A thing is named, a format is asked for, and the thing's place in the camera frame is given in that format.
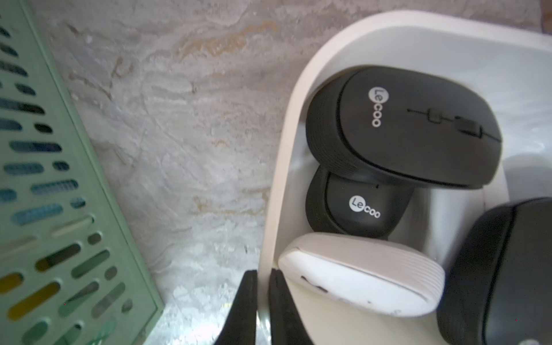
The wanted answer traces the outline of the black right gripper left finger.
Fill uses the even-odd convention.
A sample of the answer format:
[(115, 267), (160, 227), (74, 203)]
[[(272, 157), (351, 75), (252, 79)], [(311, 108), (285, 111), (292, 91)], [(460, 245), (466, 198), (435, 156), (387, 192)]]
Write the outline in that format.
[(255, 345), (257, 332), (257, 270), (247, 270), (215, 345)]

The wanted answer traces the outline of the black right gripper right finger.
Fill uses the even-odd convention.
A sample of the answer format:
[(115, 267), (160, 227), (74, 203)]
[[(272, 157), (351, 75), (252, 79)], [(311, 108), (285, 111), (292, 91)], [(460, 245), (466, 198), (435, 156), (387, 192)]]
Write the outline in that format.
[(272, 345), (313, 345), (280, 270), (272, 269), (268, 296)]

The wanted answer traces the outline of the white computer mouse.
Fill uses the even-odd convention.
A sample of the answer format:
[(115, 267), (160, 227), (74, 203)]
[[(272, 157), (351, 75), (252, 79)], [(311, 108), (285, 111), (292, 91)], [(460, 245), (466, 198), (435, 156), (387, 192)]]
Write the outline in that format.
[(434, 312), (446, 279), (440, 264), (405, 245), (320, 232), (292, 241), (278, 267), (322, 296), (400, 318)]

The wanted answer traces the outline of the small black Lecoo mouse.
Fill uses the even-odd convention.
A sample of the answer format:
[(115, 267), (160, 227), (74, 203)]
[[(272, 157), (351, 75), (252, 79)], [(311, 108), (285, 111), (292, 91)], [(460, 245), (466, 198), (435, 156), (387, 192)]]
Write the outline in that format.
[(342, 178), (319, 166), (306, 195), (313, 231), (385, 239), (411, 201), (414, 188)]

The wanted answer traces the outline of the large black Lecoo mouse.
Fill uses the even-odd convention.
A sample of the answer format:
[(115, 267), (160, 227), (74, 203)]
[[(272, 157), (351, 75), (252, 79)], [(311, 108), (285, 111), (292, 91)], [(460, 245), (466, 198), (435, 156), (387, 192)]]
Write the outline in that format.
[(385, 185), (478, 189), (500, 164), (503, 138), (490, 105), (453, 81), (359, 66), (313, 96), (308, 147), (331, 173)]

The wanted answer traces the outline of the white plastic storage box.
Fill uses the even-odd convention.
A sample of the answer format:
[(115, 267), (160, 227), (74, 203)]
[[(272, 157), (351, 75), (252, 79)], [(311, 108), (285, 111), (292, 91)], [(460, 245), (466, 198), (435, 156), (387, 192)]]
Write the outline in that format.
[(269, 281), (280, 254), (310, 232), (307, 189), (318, 167), (306, 142), (305, 105), (329, 78), (361, 65), (431, 74), (478, 93), (503, 135), (495, 180), (475, 191), (420, 190), (391, 240), (450, 266), (485, 211), (551, 195), (551, 37), (422, 11), (392, 11), (332, 37), (302, 70), (285, 114), (258, 270), (258, 325), (270, 336)]

